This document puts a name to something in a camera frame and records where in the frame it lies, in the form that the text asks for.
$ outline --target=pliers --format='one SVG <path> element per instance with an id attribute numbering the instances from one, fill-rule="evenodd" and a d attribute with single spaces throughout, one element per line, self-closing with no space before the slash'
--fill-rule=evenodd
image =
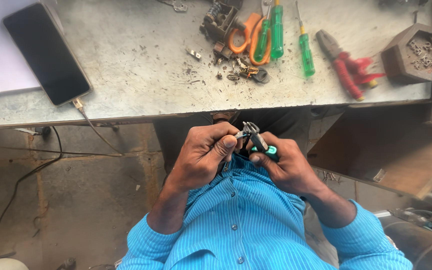
<path id="1" fill-rule="evenodd" d="M 368 84 L 370 88 L 375 88 L 375 78 L 383 77 L 384 73 L 368 74 L 366 67 L 373 62 L 370 57 L 363 57 L 356 60 L 351 59 L 350 53 L 343 51 L 336 39 L 328 34 L 324 29 L 316 33 L 321 50 L 329 57 L 336 70 L 339 81 L 343 87 L 351 94 L 356 101 L 363 101 L 363 93 L 357 87 L 360 84 Z"/>
<path id="2" fill-rule="evenodd" d="M 259 127 L 253 122 L 243 122 L 243 125 L 243 130 L 236 133 L 234 137 L 236 137 L 236 139 L 249 137 L 251 142 L 254 144 L 254 147 L 251 149 L 251 151 L 262 152 L 269 156 L 273 161 L 278 162 L 279 157 L 276 155 L 276 147 L 268 146 L 259 133 Z"/>

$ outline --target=screwdriver handle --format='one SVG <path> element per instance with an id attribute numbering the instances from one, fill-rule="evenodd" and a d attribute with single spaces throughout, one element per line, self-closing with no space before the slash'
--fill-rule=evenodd
<path id="1" fill-rule="evenodd" d="M 253 146 L 251 148 L 251 151 L 258 152 L 258 149 L 256 148 L 256 146 Z M 270 145 L 269 148 L 268 148 L 268 150 L 266 152 L 264 152 L 264 153 L 266 154 L 266 156 L 268 156 L 270 159 L 272 159 L 275 163 L 278 163 L 279 162 L 279 157 L 276 154 L 276 152 L 277 152 L 276 147 Z"/>
<path id="2" fill-rule="evenodd" d="M 271 10 L 271 57 L 283 56 L 283 6 L 275 5 Z"/>
<path id="3" fill-rule="evenodd" d="M 261 22 L 261 32 L 259 32 L 258 44 L 256 45 L 256 51 L 254 52 L 254 60 L 261 62 L 266 52 L 266 46 L 268 41 L 268 28 L 269 20 L 264 19 Z"/>
<path id="4" fill-rule="evenodd" d="M 350 93 L 350 95 L 356 101 L 363 101 L 364 97 L 361 90 L 356 86 L 356 84 L 351 80 L 351 76 L 348 73 L 348 69 L 343 60 L 337 58 L 333 61 L 334 69 L 336 70 L 339 81 L 343 87 Z"/>
<path id="5" fill-rule="evenodd" d="M 309 77 L 315 74 L 315 64 L 313 63 L 313 54 L 309 49 L 309 36 L 304 33 L 304 28 L 301 26 L 301 35 L 299 36 L 299 45 L 301 47 L 301 54 L 303 55 L 304 74 Z"/>

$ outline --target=metal workbench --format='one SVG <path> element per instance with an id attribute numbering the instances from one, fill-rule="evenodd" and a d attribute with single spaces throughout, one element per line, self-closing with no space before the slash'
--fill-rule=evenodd
<path id="1" fill-rule="evenodd" d="M 227 62 L 211 63 L 214 44 L 199 32 L 211 2 L 185 3 L 187 12 L 177 13 L 156 0 L 58 1 L 65 37 L 93 86 L 82 98 L 91 119 L 108 122 L 202 111 L 356 103 L 321 52 L 316 32 L 324 28 L 354 58 L 372 57 L 370 72 L 384 72 L 380 52 L 413 23 L 418 8 L 417 1 L 380 7 L 378 0 L 300 0 L 316 68 L 315 75 L 306 79 L 295 4 L 281 0 L 285 54 L 265 66 L 271 81 L 236 84 L 226 79 L 232 70 Z M 240 18 L 245 21 L 250 6 L 258 9 L 259 3 L 245 0 Z M 432 1 L 419 8 L 418 22 L 432 26 Z M 187 54 L 186 47 L 199 52 L 201 61 Z M 215 77 L 218 72 L 222 80 Z M 430 98 L 430 83 L 399 85 L 386 77 L 378 82 L 377 88 L 365 94 L 364 103 Z M 72 104 L 51 105 L 41 90 L 0 95 L 0 128 L 83 124 L 82 119 Z"/>

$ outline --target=hand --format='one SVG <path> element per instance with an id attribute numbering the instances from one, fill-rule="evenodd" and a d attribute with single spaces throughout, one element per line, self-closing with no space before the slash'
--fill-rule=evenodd
<path id="1" fill-rule="evenodd" d="M 307 196 L 321 190 L 323 188 L 321 184 L 325 186 L 294 140 L 279 139 L 271 132 L 261 133 L 261 136 L 267 145 L 276 147 L 279 162 L 274 162 L 261 152 L 250 154 L 249 160 L 255 166 L 266 169 L 276 187 L 287 193 Z M 249 141 L 246 149 L 249 151 L 253 146 L 253 142 Z"/>
<path id="2" fill-rule="evenodd" d="M 216 175 L 219 163 L 231 161 L 235 148 L 243 147 L 243 140 L 233 136 L 239 130 L 228 122 L 192 127 L 165 187 L 176 192 L 200 188 Z"/>

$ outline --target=smartphone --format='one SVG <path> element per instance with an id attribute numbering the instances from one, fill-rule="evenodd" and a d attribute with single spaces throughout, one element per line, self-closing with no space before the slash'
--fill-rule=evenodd
<path id="1" fill-rule="evenodd" d="M 53 105 L 63 105 L 91 90 L 43 4 L 35 3 L 4 17 L 3 25 Z"/>

